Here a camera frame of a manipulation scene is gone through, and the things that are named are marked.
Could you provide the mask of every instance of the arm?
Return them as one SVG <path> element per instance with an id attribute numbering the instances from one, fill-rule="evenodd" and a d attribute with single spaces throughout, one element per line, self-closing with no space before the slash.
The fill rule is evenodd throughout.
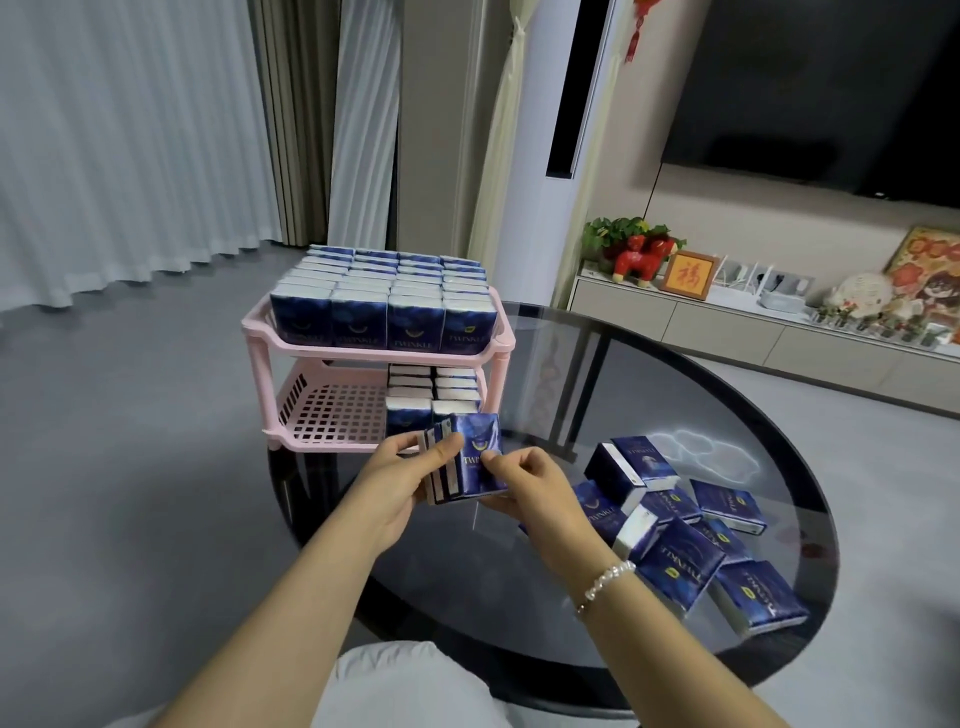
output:
<path id="1" fill-rule="evenodd" d="M 544 563 L 579 604 L 593 580 L 620 559 L 593 530 L 563 472 L 543 450 L 483 457 L 510 491 L 484 503 L 523 522 Z M 644 726 L 787 726 L 631 574 L 597 595 L 584 626 Z"/>
<path id="2" fill-rule="evenodd" d="M 420 480 L 463 446 L 451 435 L 398 456 L 416 442 L 397 435 L 377 448 L 293 567 L 154 726 L 310 725 L 374 559 L 403 532 Z"/>

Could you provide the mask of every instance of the cabinet drawer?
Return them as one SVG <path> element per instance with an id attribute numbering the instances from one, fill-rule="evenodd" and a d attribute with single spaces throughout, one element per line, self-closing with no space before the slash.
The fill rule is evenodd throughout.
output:
<path id="1" fill-rule="evenodd" d="M 783 324 L 677 303 L 663 343 L 748 364 L 762 364 L 782 331 Z"/>
<path id="2" fill-rule="evenodd" d="M 901 352 L 821 331 L 787 327 L 766 366 L 832 384 L 874 391 Z"/>
<path id="3" fill-rule="evenodd" d="M 665 297 L 579 280 L 570 310 L 659 341 L 675 305 Z"/>
<path id="4" fill-rule="evenodd" d="M 905 352 L 876 391 L 898 400 L 960 412 L 960 361 Z"/>

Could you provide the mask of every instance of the pink storage shelf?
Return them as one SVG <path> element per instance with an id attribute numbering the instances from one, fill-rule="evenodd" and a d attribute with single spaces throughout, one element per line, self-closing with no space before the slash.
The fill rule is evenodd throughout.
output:
<path id="1" fill-rule="evenodd" d="M 372 452 L 383 440 L 387 370 L 330 366 L 326 363 L 330 361 L 467 367 L 477 374 L 481 411 L 498 412 L 516 339 L 499 295 L 493 288 L 490 293 L 497 309 L 494 336 L 475 356 L 294 346 L 277 335 L 270 297 L 263 298 L 242 325 L 268 445 L 297 452 Z M 274 392 L 271 351 L 297 359 L 278 393 Z M 481 368 L 488 362 L 489 384 Z"/>

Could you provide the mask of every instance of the black tv screen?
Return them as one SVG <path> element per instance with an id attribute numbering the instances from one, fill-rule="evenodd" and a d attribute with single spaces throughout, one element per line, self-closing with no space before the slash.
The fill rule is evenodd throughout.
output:
<path id="1" fill-rule="evenodd" d="M 662 160 L 960 207 L 960 0 L 714 0 Z"/>

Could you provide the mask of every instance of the floor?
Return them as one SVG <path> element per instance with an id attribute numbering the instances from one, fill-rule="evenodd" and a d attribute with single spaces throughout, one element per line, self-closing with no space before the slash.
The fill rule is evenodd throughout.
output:
<path id="1" fill-rule="evenodd" d="M 295 558 L 238 320 L 296 257 L 2 316 L 5 728 L 100 728 L 163 702 Z M 960 724 L 960 422 L 705 365 L 797 446 L 840 539 L 823 630 L 759 694 L 798 728 Z M 357 625 L 349 643 L 371 638 Z"/>

